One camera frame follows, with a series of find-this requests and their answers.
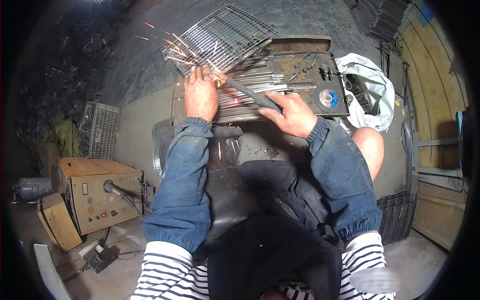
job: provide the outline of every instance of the wooden wall panel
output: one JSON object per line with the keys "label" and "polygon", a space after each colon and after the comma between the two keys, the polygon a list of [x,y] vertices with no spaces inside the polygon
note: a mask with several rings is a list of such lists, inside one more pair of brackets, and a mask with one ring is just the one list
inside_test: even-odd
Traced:
{"label": "wooden wall panel", "polygon": [[465,211],[465,192],[420,182],[412,227],[450,250]]}
{"label": "wooden wall panel", "polygon": [[[457,136],[455,114],[467,103],[462,76],[454,67],[451,44],[434,19],[423,26],[415,13],[410,13],[397,43],[402,58],[410,64],[408,80],[412,88],[419,137],[421,141]],[[457,168],[455,146],[423,147],[420,167]]]}
{"label": "wooden wall panel", "polygon": [[[468,105],[461,64],[435,17],[421,23],[413,8],[400,27],[397,46],[409,64],[408,81],[421,141],[455,137],[456,112]],[[420,147],[420,167],[458,168],[456,145]],[[465,192],[420,182],[412,227],[450,250],[465,211]]]}

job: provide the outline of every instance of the white sack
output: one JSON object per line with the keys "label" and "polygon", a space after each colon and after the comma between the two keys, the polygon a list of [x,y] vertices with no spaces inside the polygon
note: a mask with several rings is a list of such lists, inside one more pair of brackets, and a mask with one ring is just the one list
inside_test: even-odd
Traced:
{"label": "white sack", "polygon": [[347,119],[350,123],[357,128],[368,126],[379,132],[387,130],[392,123],[395,106],[395,90],[390,80],[370,59],[355,53],[337,58],[335,62],[340,73],[357,76],[360,85],[366,88],[365,95],[372,107],[378,103],[378,115],[365,115],[361,105],[354,99],[348,107],[350,116]]}

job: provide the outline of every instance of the grinding disc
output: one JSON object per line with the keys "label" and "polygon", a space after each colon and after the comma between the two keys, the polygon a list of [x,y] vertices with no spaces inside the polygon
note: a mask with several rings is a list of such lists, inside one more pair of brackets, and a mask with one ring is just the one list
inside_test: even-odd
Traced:
{"label": "grinding disc", "polygon": [[321,88],[315,90],[313,99],[318,108],[326,113],[336,112],[340,107],[340,101],[343,101],[342,99],[338,99],[334,91]]}

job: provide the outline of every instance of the welding torch handle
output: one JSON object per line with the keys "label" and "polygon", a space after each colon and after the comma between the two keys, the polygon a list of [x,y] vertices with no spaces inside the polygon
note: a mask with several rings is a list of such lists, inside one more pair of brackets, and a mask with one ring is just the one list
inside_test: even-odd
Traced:
{"label": "welding torch handle", "polygon": [[260,107],[263,108],[271,108],[279,113],[282,113],[282,108],[279,107],[277,104],[275,104],[272,99],[269,97],[265,96],[263,93],[256,93],[252,91],[251,89],[247,88],[246,86],[239,84],[235,80],[231,79],[230,77],[227,77],[226,79],[227,84],[229,84],[231,87],[236,88],[240,92],[244,93],[245,95],[251,97],[255,104],[257,104]]}
{"label": "welding torch handle", "polygon": [[137,208],[137,206],[135,205],[135,203],[133,203],[133,201],[128,197],[127,193],[125,193],[124,191],[122,191],[121,189],[119,189],[116,185],[113,184],[113,182],[111,180],[106,180],[104,183],[103,183],[103,190],[106,191],[106,192],[111,192],[111,193],[114,193],[116,194],[117,196],[120,196],[120,198],[122,200],[124,200],[126,203],[128,203],[131,207],[133,207],[133,209],[135,209],[138,213],[138,215],[140,216],[140,219],[143,219],[144,216],[142,214],[142,212]]}

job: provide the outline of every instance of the workbench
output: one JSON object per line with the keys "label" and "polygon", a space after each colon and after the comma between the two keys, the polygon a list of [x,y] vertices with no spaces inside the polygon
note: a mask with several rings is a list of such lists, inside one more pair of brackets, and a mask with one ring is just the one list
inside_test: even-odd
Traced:
{"label": "workbench", "polygon": [[[317,116],[349,116],[344,86],[335,64],[332,40],[329,36],[276,36],[266,47],[270,52],[266,67],[250,69],[249,72],[268,70],[275,74],[283,74],[283,81],[278,84],[288,84],[290,89],[286,94],[297,92]],[[316,64],[308,69],[315,57],[317,57]],[[322,65],[325,68],[324,74],[320,70]],[[331,79],[326,74],[328,68],[332,71]],[[300,72],[298,76],[289,81],[297,72]],[[228,75],[233,77],[241,73],[229,72]],[[316,89],[295,90],[295,87],[313,85]],[[172,98],[173,124],[182,122],[185,117],[183,76],[177,71]],[[258,115],[257,120],[264,120],[264,118]]]}

